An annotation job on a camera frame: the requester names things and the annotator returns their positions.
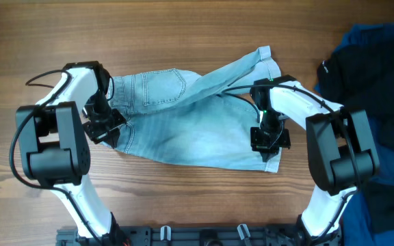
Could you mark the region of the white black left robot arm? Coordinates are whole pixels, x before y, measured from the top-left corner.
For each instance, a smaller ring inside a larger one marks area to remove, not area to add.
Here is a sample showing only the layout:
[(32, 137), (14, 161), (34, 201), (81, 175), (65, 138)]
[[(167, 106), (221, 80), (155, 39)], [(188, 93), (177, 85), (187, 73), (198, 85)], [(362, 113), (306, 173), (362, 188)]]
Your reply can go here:
[(56, 195), (73, 221), (80, 245), (130, 245), (88, 175), (88, 143), (115, 148), (124, 116), (111, 108), (114, 80), (98, 61), (66, 64), (61, 79), (43, 99), (16, 111), (9, 150), (14, 177)]

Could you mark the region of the light blue denim shorts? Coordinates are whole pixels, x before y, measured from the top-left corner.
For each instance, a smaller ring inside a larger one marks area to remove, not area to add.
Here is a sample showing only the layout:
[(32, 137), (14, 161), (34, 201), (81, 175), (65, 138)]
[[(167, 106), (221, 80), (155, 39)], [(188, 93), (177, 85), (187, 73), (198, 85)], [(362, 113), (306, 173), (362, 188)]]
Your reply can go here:
[(126, 119), (116, 150), (175, 165), (276, 173), (250, 146), (257, 113), (237, 98), (259, 79), (281, 75), (269, 46), (206, 75), (171, 68), (114, 77), (109, 104)]

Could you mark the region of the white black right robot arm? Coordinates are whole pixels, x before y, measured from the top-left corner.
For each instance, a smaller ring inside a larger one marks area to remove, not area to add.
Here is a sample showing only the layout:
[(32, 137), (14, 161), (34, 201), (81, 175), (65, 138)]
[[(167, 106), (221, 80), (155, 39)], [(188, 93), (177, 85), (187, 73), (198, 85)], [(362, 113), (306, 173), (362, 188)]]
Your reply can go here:
[(255, 81), (250, 96), (260, 113), (259, 126), (250, 129), (251, 148), (263, 160), (290, 147), (287, 118), (306, 131), (315, 188), (289, 237), (296, 245), (330, 242), (348, 202), (380, 166), (366, 112), (321, 98), (289, 75)]

